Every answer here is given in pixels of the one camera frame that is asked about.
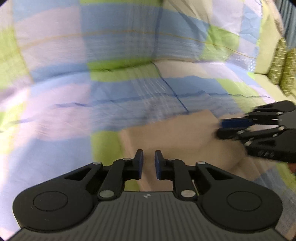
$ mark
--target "curtain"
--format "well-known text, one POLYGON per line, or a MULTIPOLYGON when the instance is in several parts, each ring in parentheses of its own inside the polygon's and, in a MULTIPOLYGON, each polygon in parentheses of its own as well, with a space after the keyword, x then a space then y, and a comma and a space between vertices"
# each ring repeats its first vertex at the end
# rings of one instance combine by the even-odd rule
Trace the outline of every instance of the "curtain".
POLYGON ((288 48, 296 47, 296 7, 289 0, 275 0, 282 15, 288 48))

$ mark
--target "green pillow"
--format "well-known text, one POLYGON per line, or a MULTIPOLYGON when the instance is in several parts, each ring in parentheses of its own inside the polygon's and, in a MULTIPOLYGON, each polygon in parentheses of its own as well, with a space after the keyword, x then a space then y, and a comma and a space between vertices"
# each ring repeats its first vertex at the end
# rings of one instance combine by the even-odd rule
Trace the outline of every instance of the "green pillow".
POLYGON ((293 48, 287 53, 283 78, 280 81, 280 85, 279 85, 286 96, 289 96, 291 94, 291 90, 294 87, 295 74, 296 74, 296 49, 293 48))
POLYGON ((278 41, 278 45, 274 54, 274 59, 268 73, 268 78, 270 79, 270 82, 274 85, 279 84, 279 81, 283 74, 285 58, 287 54, 286 47, 287 43, 285 38, 281 38, 278 41))

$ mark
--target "plaid fabric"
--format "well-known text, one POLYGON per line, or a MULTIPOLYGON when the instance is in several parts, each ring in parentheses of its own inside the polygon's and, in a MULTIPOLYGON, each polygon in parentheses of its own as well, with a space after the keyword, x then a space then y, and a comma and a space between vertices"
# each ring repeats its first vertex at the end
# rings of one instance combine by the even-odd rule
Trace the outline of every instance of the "plaid fabric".
MULTIPOLYGON (((261 2, 188 2, 8 0, 0 8, 0 233, 18 230, 11 206, 24 189, 123 157, 121 129, 273 102, 252 79, 261 2)), ((295 191, 289 197, 292 212, 295 191)), ((287 218, 282 234, 296 222, 287 218)))

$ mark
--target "silver screw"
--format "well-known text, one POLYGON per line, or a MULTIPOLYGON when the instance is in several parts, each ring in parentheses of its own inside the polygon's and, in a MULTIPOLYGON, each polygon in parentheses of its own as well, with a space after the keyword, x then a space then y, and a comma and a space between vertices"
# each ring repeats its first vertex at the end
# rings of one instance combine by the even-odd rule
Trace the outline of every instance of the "silver screw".
POLYGON ((111 190, 104 190, 100 192, 100 196, 103 198, 109 198, 114 196, 114 192, 111 190))
POLYGON ((181 196, 183 197, 194 197, 195 196, 195 192, 192 190, 183 190, 181 192, 181 196))
POLYGON ((249 146, 249 145, 251 145, 251 143, 252 143, 252 141, 247 141, 244 145, 249 146))

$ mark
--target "white logo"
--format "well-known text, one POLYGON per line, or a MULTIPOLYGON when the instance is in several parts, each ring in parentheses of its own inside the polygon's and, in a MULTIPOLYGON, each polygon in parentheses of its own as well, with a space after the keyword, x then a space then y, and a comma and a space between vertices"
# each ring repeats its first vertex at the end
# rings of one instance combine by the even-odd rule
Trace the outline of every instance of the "white logo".
POLYGON ((151 195, 149 193, 147 193, 146 195, 143 196, 144 198, 149 198, 151 197, 151 195))

